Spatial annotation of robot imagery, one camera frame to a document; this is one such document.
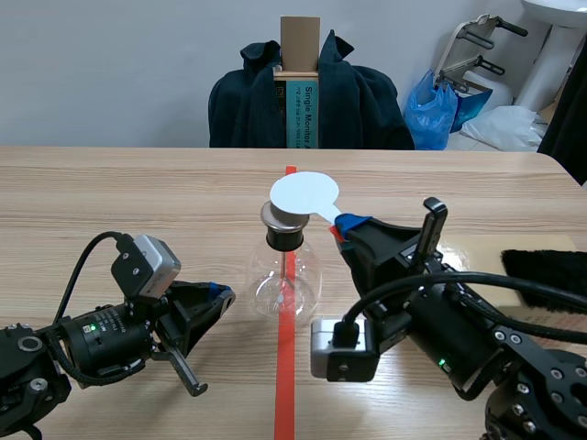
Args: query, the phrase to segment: black brush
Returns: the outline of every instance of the black brush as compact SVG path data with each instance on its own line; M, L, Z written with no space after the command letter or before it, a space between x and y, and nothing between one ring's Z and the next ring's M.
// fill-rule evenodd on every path
M587 252L510 249L502 252L502 262L510 277L540 282L587 297ZM551 312L587 313L531 291L520 293L529 307L546 308Z

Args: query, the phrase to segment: black cable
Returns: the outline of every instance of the black cable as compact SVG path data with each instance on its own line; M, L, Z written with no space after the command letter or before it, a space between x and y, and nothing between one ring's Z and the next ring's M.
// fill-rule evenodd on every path
M550 299L557 299L575 305L587 312L587 298L575 295L568 291L563 291L554 287L540 284L538 282L521 280L519 278L506 277L493 273L483 272L438 272L424 275L415 275L412 277L402 278L396 281L386 282L381 286L373 289L349 309L344 317L344 322L352 324L367 307L380 301L388 296L392 296L406 289L417 289L420 286L429 287L441 283L470 283L485 284L489 286L505 287L517 291L529 290L536 295L544 296Z
M43 440L43 434L41 434L38 427L33 424L22 428L22 431L23 433L27 433L31 440Z
M110 385L112 383L117 383L121 380L126 379L129 376L132 376L135 373L138 373L142 369L145 368L145 362L141 361L136 367L133 369L129 369L120 374L116 374L115 376L110 376L108 378L95 378L93 376L88 376L87 374L82 373L79 369L77 369L73 363L69 360L63 348L61 348L61 344L59 339L53 332L48 332L46 334L47 342L49 345L49 350L54 358L57 359L61 368L69 374L73 379L77 380L80 383L85 385L94 385L96 387L103 387L105 385Z
M94 248L98 245L98 243L100 243L101 241L103 241L107 238L112 237L113 239L118 241L122 236L123 236L123 234L121 234L119 232L113 232L113 231L103 232L102 234L95 236L94 239L90 243L88 243L88 246L85 247L85 249L82 252L82 255L77 260L77 264L75 265L75 268L73 269L72 276L70 277L70 281L67 283L67 287L65 288L65 292L63 293L63 296L61 298L61 303L59 304L59 309L57 309L57 313L55 314L55 319L53 319L54 324L57 324L57 321L59 321L63 317L63 315L65 314L65 309L67 308L67 303L70 301L70 298L72 297L73 287L75 286L75 282L77 281L78 277L80 276L80 272L82 271L83 264L88 259L88 257L90 256L90 254L92 253Z
M475 378L468 390L459 390L454 387L455 391L466 402L474 401L479 397L485 387L495 378L501 371L504 370L505 366L512 362L514 357L511 354L501 353L494 357L489 363L481 370L479 375Z
M470 297L462 296L461 300L476 314L479 314L483 318L489 319L496 324L511 328L512 330L526 333L527 335L545 337L546 339L556 339L558 341L570 342L572 344L587 344L587 333L546 327L544 325L524 323L522 321L509 318L495 309L490 310Z

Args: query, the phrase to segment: white sink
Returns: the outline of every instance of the white sink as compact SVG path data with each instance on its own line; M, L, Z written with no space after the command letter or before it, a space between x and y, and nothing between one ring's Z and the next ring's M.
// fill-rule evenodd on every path
M587 29L587 0L521 0L528 14L552 24L516 105L537 112L552 104Z
M564 28L587 29L585 0L522 0L522 5L540 21Z

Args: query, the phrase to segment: black fabric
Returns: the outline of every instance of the black fabric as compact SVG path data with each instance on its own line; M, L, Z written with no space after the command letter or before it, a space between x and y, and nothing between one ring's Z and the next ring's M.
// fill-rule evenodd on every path
M281 62L276 41L249 44L243 69L216 83L208 102L210 148L284 148L273 66Z
M510 277L537 281L548 286L587 297L587 252L558 250L505 250L502 253L505 273ZM521 291L530 307L547 308L553 312L585 313L560 301Z
M415 149L392 81L344 61L352 51L330 31L318 63L319 147ZM279 44L255 43L240 53L243 70L228 73L210 94L210 147L285 148L273 82L273 67L281 62Z
M556 159L580 185L587 182L587 44L570 73L538 153Z
M392 80L344 61L353 50L331 30L320 53L320 148L415 149Z

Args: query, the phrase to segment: blue tape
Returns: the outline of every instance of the blue tape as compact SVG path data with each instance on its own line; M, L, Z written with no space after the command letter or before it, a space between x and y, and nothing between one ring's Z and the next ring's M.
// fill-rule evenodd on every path
M210 282L210 290L208 291L208 299L215 300L218 295L222 293L220 287L215 282Z
M354 214L341 214L339 215L334 224L337 227L338 233L346 240L349 231L352 229L361 226L363 223L368 222L373 217L362 217L360 215Z

